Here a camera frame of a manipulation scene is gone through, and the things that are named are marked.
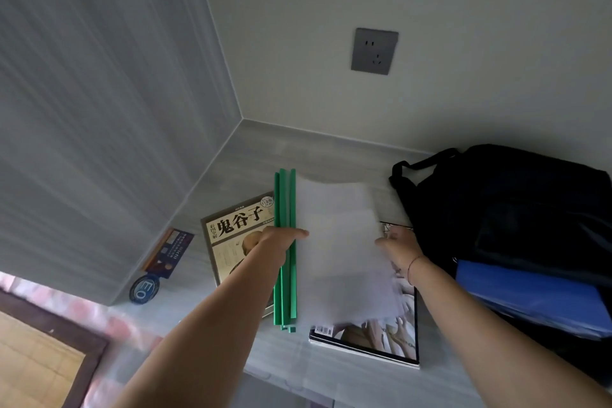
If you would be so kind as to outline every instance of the bag strap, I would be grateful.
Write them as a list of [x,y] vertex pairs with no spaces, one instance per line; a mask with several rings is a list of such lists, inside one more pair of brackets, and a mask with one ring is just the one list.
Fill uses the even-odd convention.
[[451,157],[455,157],[460,155],[460,152],[457,149],[446,149],[438,152],[435,155],[432,155],[429,158],[425,158],[424,160],[419,161],[418,163],[409,164],[407,161],[401,161],[393,165],[392,170],[392,178],[402,177],[403,168],[409,168],[414,170],[419,170],[423,168],[427,168],[433,165],[437,165],[443,160],[448,160]]

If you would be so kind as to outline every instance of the white paper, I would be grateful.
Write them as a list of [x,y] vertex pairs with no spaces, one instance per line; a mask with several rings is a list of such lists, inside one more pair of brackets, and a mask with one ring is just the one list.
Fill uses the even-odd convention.
[[384,319],[402,314],[402,296],[388,258],[374,245],[381,225],[366,185],[295,184],[297,326]]

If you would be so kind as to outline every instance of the black backpack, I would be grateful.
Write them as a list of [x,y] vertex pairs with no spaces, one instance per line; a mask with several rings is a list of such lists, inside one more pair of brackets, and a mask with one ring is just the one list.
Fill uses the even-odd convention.
[[[403,176],[403,168],[433,165],[433,174],[418,186]],[[424,253],[452,276],[456,260],[464,259],[588,282],[612,310],[608,173],[486,144],[399,162],[389,181]],[[612,339],[591,341],[504,319],[601,383],[612,381]]]

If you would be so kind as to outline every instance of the green binding strip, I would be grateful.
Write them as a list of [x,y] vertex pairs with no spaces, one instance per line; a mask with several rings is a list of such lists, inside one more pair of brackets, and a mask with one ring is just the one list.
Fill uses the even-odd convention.
[[[280,227],[289,226],[289,219],[287,213],[287,197],[289,195],[287,185],[287,171],[280,169]],[[281,297],[281,324],[283,326],[289,325],[290,313],[291,313],[291,275],[289,270],[289,251],[285,252],[285,263],[280,268],[280,297]]]
[[[274,226],[280,227],[280,175],[279,173],[274,174]],[[280,326],[281,324],[281,294],[280,294],[280,270],[279,275],[276,277],[276,284],[274,286],[274,326]]]
[[[295,225],[295,168],[291,170],[289,176],[289,226],[296,227]],[[297,246],[295,241],[289,247],[289,273],[291,275],[291,323],[295,324],[297,319],[297,283],[295,281],[296,272],[295,269],[295,252]]]

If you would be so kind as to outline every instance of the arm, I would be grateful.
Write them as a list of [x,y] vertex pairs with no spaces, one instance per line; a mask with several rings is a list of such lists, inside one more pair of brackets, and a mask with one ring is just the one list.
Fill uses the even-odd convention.
[[265,228],[241,265],[153,350],[114,408],[227,406],[285,251],[307,235],[302,229]]
[[390,239],[376,243],[419,290],[488,406],[612,405],[612,397],[587,375],[485,308],[424,257],[411,231],[393,228]]

